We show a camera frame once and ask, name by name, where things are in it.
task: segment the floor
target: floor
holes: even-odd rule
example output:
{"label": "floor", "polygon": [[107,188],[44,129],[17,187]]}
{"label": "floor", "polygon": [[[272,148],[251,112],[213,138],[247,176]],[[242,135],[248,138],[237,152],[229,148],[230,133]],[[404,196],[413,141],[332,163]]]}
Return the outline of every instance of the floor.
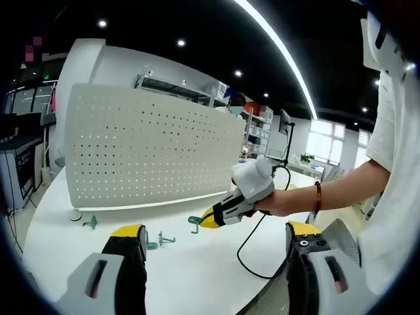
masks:
{"label": "floor", "polygon": [[356,204],[342,209],[320,211],[314,225],[323,230],[335,219],[341,219],[344,222],[354,239],[364,229],[367,222],[360,210],[360,205]]}
{"label": "floor", "polygon": [[[46,186],[41,185],[36,192],[31,195],[31,199],[34,204],[38,205],[39,201],[44,196],[45,191],[47,190]],[[33,214],[35,213],[36,208],[35,206],[29,201],[25,205],[23,209],[20,209],[15,218],[16,223],[16,231],[17,231],[17,241],[21,248],[23,249],[26,239],[26,234],[28,233],[28,228],[31,223]],[[359,205],[354,205],[352,207],[330,210],[330,211],[321,211],[316,219],[315,226],[317,226],[320,230],[323,230],[328,225],[330,225],[335,219],[341,219],[349,229],[350,233],[352,234],[353,238],[356,239],[357,235],[363,230],[364,226],[366,225],[366,221],[364,219],[363,213],[360,211]],[[6,222],[7,227],[7,234],[10,236],[10,241],[14,243],[16,251],[19,255],[21,252],[14,241],[11,228],[9,223]],[[12,227],[14,230],[14,222],[11,219]]]}
{"label": "floor", "polygon": [[[41,201],[42,197],[44,196],[44,193],[47,191],[47,188],[48,188],[47,186],[41,185],[37,189],[37,191],[31,195],[31,199],[36,206]],[[10,218],[13,231],[15,231],[14,224],[16,223],[16,231],[17,231],[16,238],[22,249],[24,248],[26,234],[28,233],[28,228],[29,228],[29,225],[31,224],[31,220],[32,220],[33,214],[35,213],[35,210],[36,208],[32,204],[32,202],[28,201],[23,209],[17,210],[14,219]],[[5,224],[6,224],[6,231],[7,231],[7,234],[9,235],[10,242],[14,244],[16,251],[18,252],[19,255],[21,255],[18,245],[16,244],[14,240],[14,237],[11,231],[11,226],[9,225],[9,222],[7,220],[5,220]]]}

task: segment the teal hook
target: teal hook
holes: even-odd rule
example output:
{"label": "teal hook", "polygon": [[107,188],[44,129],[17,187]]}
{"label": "teal hook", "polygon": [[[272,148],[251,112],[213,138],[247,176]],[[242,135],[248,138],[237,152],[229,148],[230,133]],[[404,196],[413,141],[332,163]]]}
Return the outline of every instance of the teal hook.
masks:
{"label": "teal hook", "polygon": [[198,234],[198,226],[200,225],[201,222],[203,222],[203,219],[199,217],[189,217],[188,222],[196,225],[196,230],[191,231],[191,233]]}
{"label": "teal hook", "polygon": [[158,243],[156,243],[155,241],[149,241],[149,232],[147,232],[146,230],[146,247],[147,249],[157,249],[158,248]]}
{"label": "teal hook", "polygon": [[98,224],[98,221],[97,221],[96,217],[93,215],[91,221],[90,222],[84,222],[82,224],[82,226],[89,225],[92,228],[92,230],[94,230],[96,228],[97,224]]}
{"label": "teal hook", "polygon": [[160,244],[160,246],[162,246],[162,244],[163,243],[175,243],[175,238],[173,238],[173,239],[169,239],[169,238],[164,238],[163,236],[162,236],[162,231],[160,231],[160,233],[159,233],[159,244]]}

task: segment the monitor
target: monitor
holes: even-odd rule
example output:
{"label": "monitor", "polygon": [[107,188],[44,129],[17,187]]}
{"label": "monitor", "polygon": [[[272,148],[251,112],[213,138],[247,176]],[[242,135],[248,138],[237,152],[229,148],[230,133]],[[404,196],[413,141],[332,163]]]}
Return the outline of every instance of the monitor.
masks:
{"label": "monitor", "polygon": [[41,113],[17,115],[16,127],[18,127],[19,136],[42,135]]}
{"label": "monitor", "polygon": [[0,139],[14,136],[16,114],[0,114]]}
{"label": "monitor", "polygon": [[283,135],[288,135],[288,126],[291,123],[290,116],[286,113],[285,110],[280,111],[280,125],[278,127],[278,132],[282,133]]}

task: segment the hand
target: hand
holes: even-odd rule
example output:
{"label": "hand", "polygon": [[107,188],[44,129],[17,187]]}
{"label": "hand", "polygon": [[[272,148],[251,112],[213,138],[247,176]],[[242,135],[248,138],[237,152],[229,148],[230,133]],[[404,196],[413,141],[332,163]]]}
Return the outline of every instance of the hand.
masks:
{"label": "hand", "polygon": [[255,203],[255,210],[270,211],[273,215],[286,217],[291,214],[285,209],[285,193],[283,190],[275,189],[267,198]]}

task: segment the potted plant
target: potted plant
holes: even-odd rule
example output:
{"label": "potted plant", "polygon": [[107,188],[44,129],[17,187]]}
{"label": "potted plant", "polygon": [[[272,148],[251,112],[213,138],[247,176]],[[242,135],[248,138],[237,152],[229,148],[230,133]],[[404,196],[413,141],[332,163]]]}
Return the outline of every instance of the potted plant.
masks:
{"label": "potted plant", "polygon": [[302,164],[309,164],[312,159],[315,157],[310,154],[301,154],[301,163]]}

